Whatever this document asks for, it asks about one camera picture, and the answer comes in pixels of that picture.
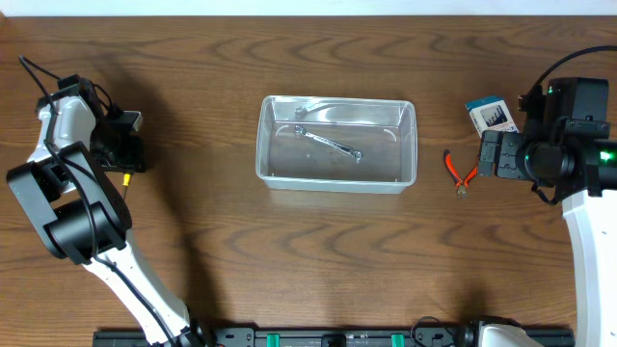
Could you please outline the white teal screwdriver set box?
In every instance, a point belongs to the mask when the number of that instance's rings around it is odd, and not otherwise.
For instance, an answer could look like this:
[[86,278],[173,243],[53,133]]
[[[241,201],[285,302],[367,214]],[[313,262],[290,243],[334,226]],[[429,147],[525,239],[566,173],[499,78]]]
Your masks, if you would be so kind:
[[470,101],[466,109],[479,137],[486,130],[519,132],[502,97],[491,95]]

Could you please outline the yellow black screwdriver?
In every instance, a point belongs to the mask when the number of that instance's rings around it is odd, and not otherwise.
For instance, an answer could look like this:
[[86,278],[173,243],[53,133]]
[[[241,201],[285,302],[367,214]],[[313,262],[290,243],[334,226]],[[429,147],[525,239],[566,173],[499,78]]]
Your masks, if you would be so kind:
[[130,183],[131,183],[131,178],[132,178],[132,174],[131,174],[131,173],[125,173],[125,174],[123,175],[123,182],[122,182],[122,187],[123,187],[123,190],[122,190],[122,198],[123,198],[124,200],[126,199],[127,191],[128,191],[129,186],[130,186]]

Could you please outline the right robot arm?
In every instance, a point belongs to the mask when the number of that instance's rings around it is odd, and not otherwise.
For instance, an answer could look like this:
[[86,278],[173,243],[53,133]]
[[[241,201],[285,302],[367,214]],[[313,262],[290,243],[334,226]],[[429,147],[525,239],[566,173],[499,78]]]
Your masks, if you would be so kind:
[[523,130],[482,131],[469,174],[529,181],[541,201],[561,205],[575,268],[576,346],[616,343],[616,144],[608,92],[605,79],[543,72],[519,97]]

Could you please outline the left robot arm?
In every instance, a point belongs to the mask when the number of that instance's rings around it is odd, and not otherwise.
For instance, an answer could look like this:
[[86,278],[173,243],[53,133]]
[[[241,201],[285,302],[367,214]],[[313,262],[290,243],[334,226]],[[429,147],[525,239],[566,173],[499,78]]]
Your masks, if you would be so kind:
[[132,217],[109,172],[146,169],[137,133],[142,115],[124,111],[90,79],[56,76],[36,106],[40,136],[6,180],[42,244],[106,284],[150,346],[211,346],[187,305],[155,274],[136,245]]

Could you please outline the silver ring wrench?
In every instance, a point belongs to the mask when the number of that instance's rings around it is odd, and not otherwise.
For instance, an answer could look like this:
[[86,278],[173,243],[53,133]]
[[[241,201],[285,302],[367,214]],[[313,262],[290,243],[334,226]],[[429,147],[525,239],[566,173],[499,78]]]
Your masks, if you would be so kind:
[[318,135],[315,135],[312,132],[307,131],[303,126],[301,125],[295,125],[294,126],[294,132],[300,136],[309,138],[319,144],[325,145],[327,147],[331,147],[332,149],[334,149],[335,151],[349,156],[351,158],[353,158],[354,160],[356,160],[357,162],[361,161],[363,158],[363,154],[361,151],[354,149],[353,147],[349,147],[347,145],[338,143],[336,141],[333,141],[331,139],[327,139]]

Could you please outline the red black handled pliers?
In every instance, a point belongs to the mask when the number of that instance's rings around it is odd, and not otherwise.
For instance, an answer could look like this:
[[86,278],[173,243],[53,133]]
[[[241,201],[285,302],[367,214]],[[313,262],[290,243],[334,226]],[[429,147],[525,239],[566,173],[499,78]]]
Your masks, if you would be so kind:
[[478,162],[475,162],[473,168],[470,170],[470,172],[465,177],[461,177],[459,173],[457,172],[457,170],[455,169],[455,166],[452,162],[451,152],[449,149],[446,149],[443,152],[443,163],[444,163],[444,166],[448,174],[451,176],[454,182],[457,197],[459,199],[465,198],[468,194],[468,188],[469,188],[470,183],[478,175]]

